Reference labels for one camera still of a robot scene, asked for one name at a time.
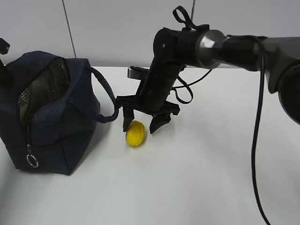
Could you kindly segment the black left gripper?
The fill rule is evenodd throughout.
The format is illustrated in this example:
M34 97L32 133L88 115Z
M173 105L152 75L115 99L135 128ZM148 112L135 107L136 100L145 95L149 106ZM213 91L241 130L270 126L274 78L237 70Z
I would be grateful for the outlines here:
M10 49L10 44L3 38L0 38L0 54L5 55ZM0 83L1 84L12 84L12 76L7 71L2 60L0 60Z

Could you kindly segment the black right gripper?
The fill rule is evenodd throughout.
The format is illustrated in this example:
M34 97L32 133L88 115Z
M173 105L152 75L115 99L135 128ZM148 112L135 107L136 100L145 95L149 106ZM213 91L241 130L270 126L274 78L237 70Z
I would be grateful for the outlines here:
M134 95L116 98L117 106L123 107L124 132L135 118L134 110L155 116L150 123L150 134L171 121L170 113L179 114L179 105L166 100L179 73L180 64L153 62Z

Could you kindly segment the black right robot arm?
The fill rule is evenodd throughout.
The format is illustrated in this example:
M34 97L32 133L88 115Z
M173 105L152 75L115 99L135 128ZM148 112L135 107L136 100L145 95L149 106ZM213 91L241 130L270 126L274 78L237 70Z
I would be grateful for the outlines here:
M270 93L278 93L287 115L300 121L300 39L298 37L225 36L218 30L161 29L154 38L154 58L149 69L131 67L128 77L140 81L134 95L118 96L123 109L123 129L134 111L153 117L153 133L177 115L180 108L167 101L185 66L212 70L220 64L264 72Z

